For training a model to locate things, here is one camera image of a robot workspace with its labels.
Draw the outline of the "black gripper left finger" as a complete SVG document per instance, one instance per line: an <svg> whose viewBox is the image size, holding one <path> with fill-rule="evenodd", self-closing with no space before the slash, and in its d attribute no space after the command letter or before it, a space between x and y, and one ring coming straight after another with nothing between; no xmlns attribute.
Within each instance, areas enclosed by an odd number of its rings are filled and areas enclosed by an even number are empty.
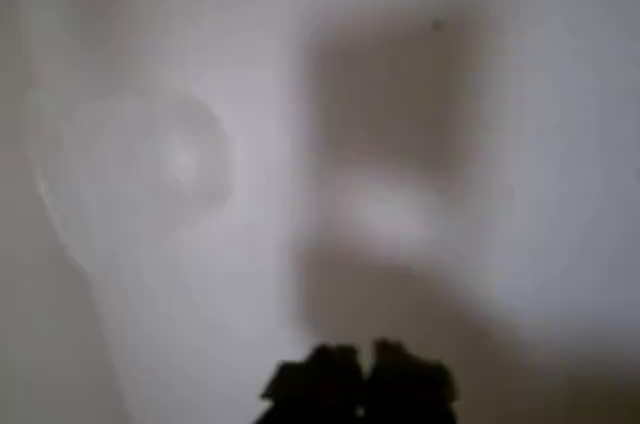
<svg viewBox="0 0 640 424"><path fill-rule="evenodd" d="M365 378L353 345L320 344L300 361L280 362L255 419L269 423L362 423Z"/></svg>

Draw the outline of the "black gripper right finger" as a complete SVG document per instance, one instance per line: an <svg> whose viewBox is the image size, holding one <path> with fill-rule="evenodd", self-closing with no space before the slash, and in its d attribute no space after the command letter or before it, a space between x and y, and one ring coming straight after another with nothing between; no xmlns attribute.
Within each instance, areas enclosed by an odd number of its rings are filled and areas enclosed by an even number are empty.
<svg viewBox="0 0 640 424"><path fill-rule="evenodd" d="M437 360L418 357L399 341L377 340L368 375L370 423L455 423L455 380Z"/></svg>

